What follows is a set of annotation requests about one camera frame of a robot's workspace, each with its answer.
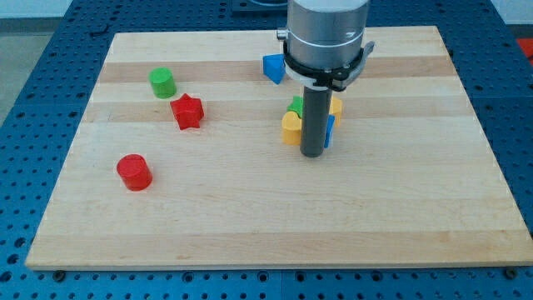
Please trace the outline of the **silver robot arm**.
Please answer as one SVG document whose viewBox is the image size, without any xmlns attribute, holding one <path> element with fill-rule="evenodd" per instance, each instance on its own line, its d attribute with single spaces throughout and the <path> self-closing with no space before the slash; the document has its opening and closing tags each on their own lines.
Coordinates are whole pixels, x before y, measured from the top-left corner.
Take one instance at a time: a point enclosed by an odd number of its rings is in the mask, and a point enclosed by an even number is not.
<svg viewBox="0 0 533 300">
<path fill-rule="evenodd" d="M 301 153 L 325 148 L 331 97 L 361 75 L 375 43 L 363 42 L 369 0 L 290 0 L 277 30 L 286 73 L 303 86 Z"/>
</svg>

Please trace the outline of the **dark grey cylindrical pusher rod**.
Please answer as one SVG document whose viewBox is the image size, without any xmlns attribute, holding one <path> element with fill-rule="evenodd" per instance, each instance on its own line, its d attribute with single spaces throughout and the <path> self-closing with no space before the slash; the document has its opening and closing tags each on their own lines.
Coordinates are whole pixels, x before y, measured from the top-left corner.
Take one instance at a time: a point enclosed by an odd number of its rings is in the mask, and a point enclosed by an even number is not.
<svg viewBox="0 0 533 300">
<path fill-rule="evenodd" d="M 332 91 L 304 88 L 301 125 L 301 153 L 308 158 L 322 155 Z"/>
</svg>

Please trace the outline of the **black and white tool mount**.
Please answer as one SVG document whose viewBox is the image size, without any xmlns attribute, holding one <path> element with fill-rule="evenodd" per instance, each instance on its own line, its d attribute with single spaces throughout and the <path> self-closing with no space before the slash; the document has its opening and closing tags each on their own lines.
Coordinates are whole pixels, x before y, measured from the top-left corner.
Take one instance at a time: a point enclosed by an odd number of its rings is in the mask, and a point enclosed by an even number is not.
<svg viewBox="0 0 533 300">
<path fill-rule="evenodd" d="M 332 69 L 316 69 L 298 63 L 289 53 L 287 42 L 282 44 L 286 74 L 298 81 L 306 88 L 316 91 L 331 89 L 335 92 L 343 92 L 362 74 L 366 61 L 373 52 L 375 42 L 368 42 L 361 47 L 356 57 L 348 64 Z"/>
</svg>

